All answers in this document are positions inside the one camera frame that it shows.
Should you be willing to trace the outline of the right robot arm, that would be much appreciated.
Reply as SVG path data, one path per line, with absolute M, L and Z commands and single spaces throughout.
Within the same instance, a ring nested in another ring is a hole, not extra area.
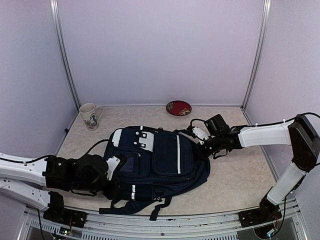
M 307 116 L 306 112 L 274 123 L 229 127 L 217 114 L 203 122 L 208 132 L 189 126 L 191 135 L 199 140 L 199 151 L 214 158 L 223 150 L 229 153 L 254 146 L 291 146 L 290 165 L 261 199 L 259 206 L 239 212 L 243 228 L 283 218 L 285 213 L 280 211 L 280 203 L 300 186 L 307 173 L 319 165 L 320 136 Z

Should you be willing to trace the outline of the navy blue backpack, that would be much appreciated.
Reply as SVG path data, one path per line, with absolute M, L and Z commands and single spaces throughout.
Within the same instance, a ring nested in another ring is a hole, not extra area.
M 115 130 L 109 137 L 103 158 L 125 159 L 113 171 L 110 186 L 103 195 L 111 200 L 101 215 L 132 215 L 158 202 L 150 214 L 156 221 L 162 208 L 174 196 L 204 184 L 211 165 L 197 144 L 179 131 L 146 126 L 128 126 Z

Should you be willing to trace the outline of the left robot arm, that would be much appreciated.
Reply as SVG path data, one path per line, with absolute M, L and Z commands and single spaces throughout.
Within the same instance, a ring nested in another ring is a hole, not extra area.
M 78 159 L 45 155 L 36 159 L 0 155 L 0 192 L 43 212 L 45 219 L 72 222 L 73 213 L 64 206 L 56 190 L 102 190 L 112 180 L 118 159 L 85 154 Z

